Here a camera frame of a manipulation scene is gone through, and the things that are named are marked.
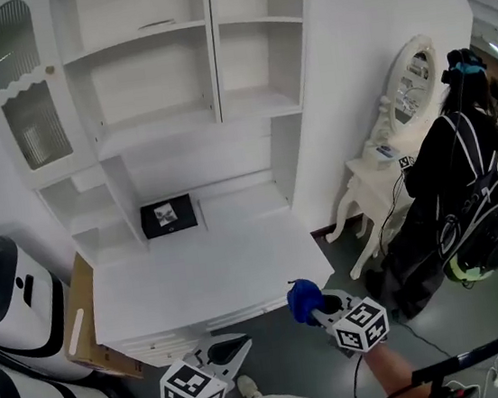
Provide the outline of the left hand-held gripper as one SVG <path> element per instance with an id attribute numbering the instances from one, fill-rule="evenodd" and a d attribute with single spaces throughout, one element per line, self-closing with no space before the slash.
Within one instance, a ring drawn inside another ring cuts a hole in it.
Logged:
<path id="1" fill-rule="evenodd" d="M 162 376 L 161 398 L 226 398 L 252 345 L 241 333 L 203 339 Z"/>

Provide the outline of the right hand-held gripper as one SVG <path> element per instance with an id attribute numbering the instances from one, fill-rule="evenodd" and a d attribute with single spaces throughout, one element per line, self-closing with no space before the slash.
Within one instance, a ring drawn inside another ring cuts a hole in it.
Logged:
<path id="1" fill-rule="evenodd" d="M 386 311 L 371 298 L 333 289 L 322 294 L 324 309 L 313 309 L 311 316 L 319 327 L 328 330 L 341 349 L 368 352 L 388 335 Z"/>

